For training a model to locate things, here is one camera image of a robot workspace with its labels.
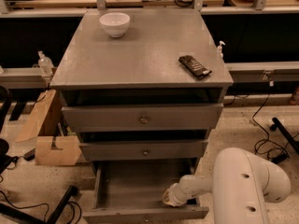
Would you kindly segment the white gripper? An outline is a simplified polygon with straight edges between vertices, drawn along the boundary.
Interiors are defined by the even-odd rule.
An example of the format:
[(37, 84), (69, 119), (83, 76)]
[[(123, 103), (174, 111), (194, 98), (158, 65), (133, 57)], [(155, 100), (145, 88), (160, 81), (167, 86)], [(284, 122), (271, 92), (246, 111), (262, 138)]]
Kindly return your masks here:
[(163, 202), (170, 206), (182, 206), (187, 202), (186, 194), (181, 190), (179, 184), (173, 184), (163, 195)]

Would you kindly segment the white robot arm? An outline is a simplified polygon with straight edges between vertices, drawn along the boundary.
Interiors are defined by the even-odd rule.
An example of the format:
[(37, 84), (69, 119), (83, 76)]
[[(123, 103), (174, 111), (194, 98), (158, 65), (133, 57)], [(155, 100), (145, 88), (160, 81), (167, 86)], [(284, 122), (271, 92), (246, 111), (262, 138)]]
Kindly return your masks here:
[(211, 176), (184, 175), (166, 190), (163, 202), (182, 206), (210, 192), (214, 224), (270, 224), (265, 205), (284, 201), (291, 189), (291, 180), (278, 165), (229, 147), (217, 155)]

